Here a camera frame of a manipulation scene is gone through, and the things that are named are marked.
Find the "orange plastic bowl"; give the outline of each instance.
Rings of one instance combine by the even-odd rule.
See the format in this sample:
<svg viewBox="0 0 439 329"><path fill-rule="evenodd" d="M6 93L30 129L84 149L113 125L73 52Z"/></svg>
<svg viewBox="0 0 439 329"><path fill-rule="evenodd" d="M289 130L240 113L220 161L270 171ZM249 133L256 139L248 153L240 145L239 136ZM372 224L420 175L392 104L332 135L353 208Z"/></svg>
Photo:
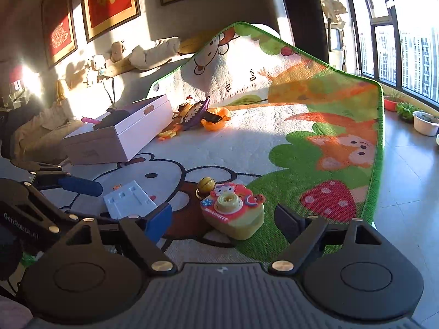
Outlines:
<svg viewBox="0 0 439 329"><path fill-rule="evenodd" d="M230 110L225 107L216 107L216 108L208 109L207 111L215 115L221 116L223 118L221 121L217 122L216 124L214 124L213 122L206 121L204 119L201 120L201 124L207 131L219 131L226 125L227 121L231 119Z"/></svg>

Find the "red flower pot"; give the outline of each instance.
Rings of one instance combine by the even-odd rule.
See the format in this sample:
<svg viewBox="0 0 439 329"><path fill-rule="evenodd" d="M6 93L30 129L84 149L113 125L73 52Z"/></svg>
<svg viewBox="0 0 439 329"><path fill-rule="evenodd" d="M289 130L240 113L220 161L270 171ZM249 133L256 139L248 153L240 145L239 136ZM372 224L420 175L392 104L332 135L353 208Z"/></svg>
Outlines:
<svg viewBox="0 0 439 329"><path fill-rule="evenodd" d="M389 97L387 95L384 97L384 108L386 110L395 112L396 111L395 108L396 108L397 103L398 102L396 102L396 101L389 100Z"/></svg>

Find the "blue flower decoration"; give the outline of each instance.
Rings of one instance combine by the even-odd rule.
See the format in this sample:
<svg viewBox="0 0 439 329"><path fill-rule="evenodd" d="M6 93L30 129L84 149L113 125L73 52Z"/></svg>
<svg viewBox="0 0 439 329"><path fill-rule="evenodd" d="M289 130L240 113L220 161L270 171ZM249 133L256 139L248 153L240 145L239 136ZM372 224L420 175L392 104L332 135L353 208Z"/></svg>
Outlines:
<svg viewBox="0 0 439 329"><path fill-rule="evenodd" d="M212 199L204 199L201 201L201 205L204 206L205 208L211 206L212 204L213 204Z"/></svg>

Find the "plush toy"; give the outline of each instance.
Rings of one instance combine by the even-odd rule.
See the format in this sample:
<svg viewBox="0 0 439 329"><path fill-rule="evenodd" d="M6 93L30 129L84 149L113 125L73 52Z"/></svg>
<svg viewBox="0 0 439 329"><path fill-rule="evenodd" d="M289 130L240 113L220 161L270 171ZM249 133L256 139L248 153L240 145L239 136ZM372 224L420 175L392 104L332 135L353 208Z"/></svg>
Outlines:
<svg viewBox="0 0 439 329"><path fill-rule="evenodd" d="M97 54L86 63L86 67L88 67L88 65L87 84L90 86L102 79L105 71L105 58L102 54Z"/></svg>
<svg viewBox="0 0 439 329"><path fill-rule="evenodd" d="M124 41L117 41L111 45L111 61L116 63L123 59L123 52L125 51Z"/></svg>

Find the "green mat border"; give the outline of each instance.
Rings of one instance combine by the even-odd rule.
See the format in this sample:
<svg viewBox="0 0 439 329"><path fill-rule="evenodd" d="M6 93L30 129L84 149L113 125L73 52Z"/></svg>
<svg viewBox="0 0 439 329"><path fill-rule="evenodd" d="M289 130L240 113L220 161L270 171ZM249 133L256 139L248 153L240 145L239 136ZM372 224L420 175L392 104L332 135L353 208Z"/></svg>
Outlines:
<svg viewBox="0 0 439 329"><path fill-rule="evenodd" d="M377 202L378 202L378 195L379 195L379 189L380 189L380 183L381 183L381 172L382 172L383 160L384 160L384 99L383 99L383 88L382 88L381 84L375 80L368 79L368 78L365 78L363 76L359 76L359 75L355 75L355 74L349 74L343 70L336 69L336 68L330 66L329 64L321 61L320 59L317 59L316 57L311 56L310 54L302 51L301 49L299 49L295 46L289 45L287 42L283 41L282 39L277 38L276 36L273 36L270 33L266 32L264 30L261 30L260 28L253 26L252 24L249 24L247 22L235 22L234 24L231 24L230 26L223 28L216 35L224 32L225 30L228 30L229 28L232 28L232 27L235 27L238 25L245 25L245 26L251 27L255 30L258 30L259 32L267 35L268 37L274 38L276 41L284 44L287 47L292 48L296 52L299 52L300 54L312 59L313 61L315 61L321 65L324 65L327 68L332 69L333 71L335 71L337 73L344 74L346 76L349 76L351 78L355 78L355 79L358 79L361 81L366 81L366 82L374 84L375 86L378 87L380 98L378 101L378 130L377 130L378 131L378 139L377 139L377 145L376 145L376 151L375 151L375 162L374 162L374 165L372 166L372 176L370 178L369 189L367 191L366 200L364 201L363 210L361 211L361 215L360 215L360 217L362 217L364 220L366 220L369 224L372 224L372 221L374 219L376 206L377 206ZM203 46L203 48L205 48L209 42L210 41L207 41L207 43ZM201 50L203 50L203 48L201 48L197 53L195 53L194 56L199 54L199 52L201 52ZM151 87L148 90L148 93L146 94L145 97L148 97L148 94L150 93L154 84L158 83L160 80L163 80L164 78L167 78L171 74L175 73L177 70L181 69L181 67L186 65L189 61L190 61L190 59L186 63L180 65L179 67L177 67L173 71L166 74L165 76L162 76L160 79L157 79L151 85Z"/></svg>

